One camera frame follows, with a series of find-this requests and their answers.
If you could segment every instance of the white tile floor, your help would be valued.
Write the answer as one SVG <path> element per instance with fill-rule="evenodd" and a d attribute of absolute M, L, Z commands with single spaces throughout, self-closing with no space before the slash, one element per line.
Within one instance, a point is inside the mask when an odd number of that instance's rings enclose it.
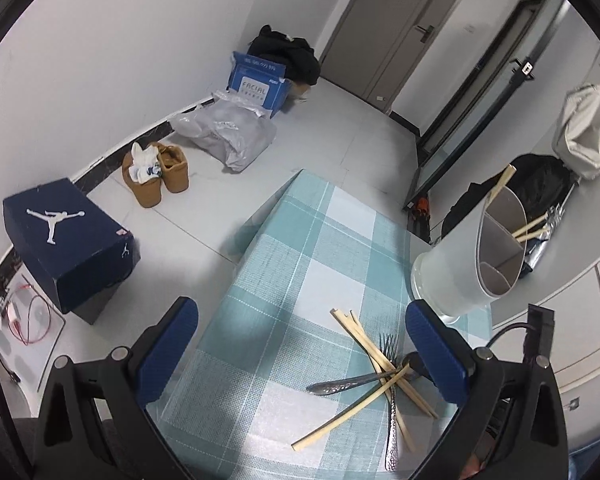
<path fill-rule="evenodd" d="M 234 276 L 225 242 L 302 168 L 406 225 L 401 207 L 416 169 L 413 134 L 324 80 L 306 102 L 273 121 L 275 141 L 240 174 L 227 172 L 188 139 L 169 136 L 163 142 L 181 145 L 189 162 L 189 189 L 170 194 L 163 186 L 162 201 L 151 210 L 136 203 L 120 170 L 90 193 L 133 232 L 141 261 L 93 326 L 66 316 L 54 356 L 93 360 L 131 345 L 180 295 L 198 302 L 201 334 Z M 25 393 L 37 413 L 42 390 Z"/>

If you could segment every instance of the tablecloth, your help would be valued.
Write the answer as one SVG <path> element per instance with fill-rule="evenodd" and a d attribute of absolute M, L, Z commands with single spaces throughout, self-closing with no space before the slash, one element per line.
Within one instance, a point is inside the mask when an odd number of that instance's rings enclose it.
<path fill-rule="evenodd" d="M 376 387 L 329 397 L 304 391 L 373 371 L 332 308 L 355 311 L 372 339 L 397 333 L 404 352 L 414 348 L 404 327 L 409 275 L 429 246 L 306 170 L 254 215 L 234 245 L 248 245 L 235 281 L 157 415 L 171 449 L 212 478 L 408 478 L 456 408 L 424 378 L 413 386 L 440 418 L 424 415 L 398 390 L 418 450 L 400 450 L 397 472 L 384 470 L 384 396 L 312 446 L 295 452 L 290 444 Z M 472 347 L 483 346 L 490 310 L 453 327 Z"/>

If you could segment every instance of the teal and white plaid tablecloth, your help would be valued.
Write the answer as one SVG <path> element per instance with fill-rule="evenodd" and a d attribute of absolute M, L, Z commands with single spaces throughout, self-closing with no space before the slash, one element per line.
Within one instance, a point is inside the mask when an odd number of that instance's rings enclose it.
<path fill-rule="evenodd" d="M 236 250 L 248 244 L 236 279 L 157 416 L 171 449 L 210 478 L 408 478 L 455 412 L 424 378 L 413 386 L 440 419 L 398 390 L 418 452 L 401 449 L 397 472 L 384 470 L 384 396 L 312 446 L 295 452 L 291 443 L 377 386 L 330 397 L 304 392 L 310 383 L 373 371 L 332 308 L 355 311 L 372 339 L 398 333 L 404 351 L 413 350 L 404 327 L 409 275 L 429 246 L 307 171 L 234 242 Z M 463 316 L 454 327 L 471 346 L 482 346 L 490 338 L 490 310 Z"/>

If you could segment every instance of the cardboard box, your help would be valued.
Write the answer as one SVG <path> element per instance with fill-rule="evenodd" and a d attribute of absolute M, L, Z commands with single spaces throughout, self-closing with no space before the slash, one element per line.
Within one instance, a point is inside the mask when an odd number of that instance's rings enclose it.
<path fill-rule="evenodd" d="M 93 323 L 139 260 L 131 232 L 66 178 L 5 198 L 2 210 L 13 247 L 64 314 Z"/>
<path fill-rule="evenodd" d="M 286 67 L 266 59 L 234 52 L 234 69 L 229 76 L 229 88 L 276 114 L 291 88 L 285 79 Z"/>

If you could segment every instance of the wooden chopstick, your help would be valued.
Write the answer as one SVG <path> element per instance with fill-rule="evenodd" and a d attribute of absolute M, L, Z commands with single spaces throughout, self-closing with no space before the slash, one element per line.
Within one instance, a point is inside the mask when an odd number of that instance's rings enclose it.
<path fill-rule="evenodd" d="M 355 312 L 353 312 L 353 310 L 351 310 L 350 312 L 351 312 L 351 319 L 353 319 L 353 322 L 359 327 L 360 331 L 364 333 L 365 329 L 362 326 L 362 323 L 360 323 L 360 320 L 358 319 L 357 314 Z M 371 357 L 371 355 L 369 356 L 369 360 L 371 361 L 371 365 L 374 368 L 374 370 L 376 371 L 376 374 L 379 374 L 380 372 L 382 372 L 382 367 L 378 364 L 378 361 L 376 361 L 375 359 L 373 359 Z M 386 383 L 386 379 L 380 379 L 379 381 L 380 381 L 380 384 Z M 384 394 L 386 395 L 386 400 L 391 402 L 391 393 L 389 393 L 389 390 L 385 391 Z M 395 421 L 398 423 L 398 427 L 400 428 L 400 433 L 402 434 L 404 443 L 409 448 L 409 451 L 411 451 L 412 453 L 415 453 L 416 444 L 413 441 L 413 437 L 411 436 L 411 433 L 409 433 L 409 430 L 407 429 L 407 425 L 404 423 L 402 414 L 400 413 L 400 410 L 398 409 L 397 406 L 395 409 Z"/>
<path fill-rule="evenodd" d="M 291 447 L 295 451 L 300 451 L 301 449 L 304 449 L 305 447 L 307 447 L 309 444 L 312 444 L 316 440 L 318 440 L 319 438 L 325 436 L 331 430 L 333 430 L 334 428 L 337 428 L 340 424 L 342 424 L 346 420 L 349 420 L 357 412 L 359 412 L 360 410 L 362 410 L 363 408 L 365 408 L 366 406 L 368 406 L 369 404 L 371 404 L 378 397 L 380 397 L 382 394 L 384 394 L 385 391 L 387 391 L 395 383 L 397 383 L 400 380 L 400 378 L 404 374 L 406 374 L 408 371 L 409 371 L 408 368 L 403 368 L 402 370 L 398 371 L 397 374 L 395 374 L 385 384 L 383 384 L 382 386 L 380 386 L 371 395 L 369 395 L 368 397 L 365 397 L 363 399 L 357 400 L 351 406 L 349 406 L 344 412 L 340 413 L 335 418 L 331 419 L 325 425 L 321 426 L 320 428 L 317 428 L 316 430 L 313 430 L 307 436 L 304 436 L 300 440 L 294 442 L 291 445 Z"/>
<path fill-rule="evenodd" d="M 547 217 L 549 216 L 549 212 L 544 213 L 542 216 L 539 216 L 538 218 L 536 218 L 535 220 L 532 220 L 531 222 L 529 222 L 527 225 L 522 226 L 520 229 L 518 229 L 517 231 L 513 231 L 511 233 L 511 236 L 513 236 L 514 238 L 518 238 L 520 235 L 526 233 L 527 231 L 529 231 L 529 229 L 531 229 L 532 227 L 537 226 L 540 222 L 544 221 L 547 219 Z"/>
<path fill-rule="evenodd" d="M 502 175 L 498 179 L 497 184 L 493 186 L 493 189 L 491 189 L 491 192 L 489 193 L 489 198 L 487 199 L 486 205 L 487 207 L 491 205 L 491 202 L 493 202 L 493 200 L 498 196 L 498 193 L 500 193 L 502 191 L 502 188 L 507 185 L 507 182 L 511 180 L 511 177 L 514 173 L 516 173 L 516 168 L 508 164 L 502 172 Z"/>
<path fill-rule="evenodd" d="M 353 320 L 349 319 L 349 317 L 345 316 L 341 311 L 335 308 L 331 311 L 331 315 L 340 323 L 344 330 L 346 330 L 349 335 L 378 362 L 383 370 L 388 372 L 396 369 L 392 362 L 379 351 L 378 347 L 376 347 L 365 334 L 360 333 L 360 329 Z M 427 413 L 427 415 L 430 415 L 433 418 L 438 418 L 438 414 L 435 410 L 429 406 L 427 401 L 407 381 L 399 381 L 398 386 L 424 413 Z"/>
<path fill-rule="evenodd" d="M 548 230 L 549 229 L 547 229 L 546 227 L 543 227 L 542 229 L 538 229 L 538 231 L 533 231 L 532 233 L 519 236 L 518 238 L 516 238 L 516 241 L 519 243 L 526 242 L 527 240 L 531 240 L 531 238 L 539 237 L 542 233 L 545 233 Z"/>

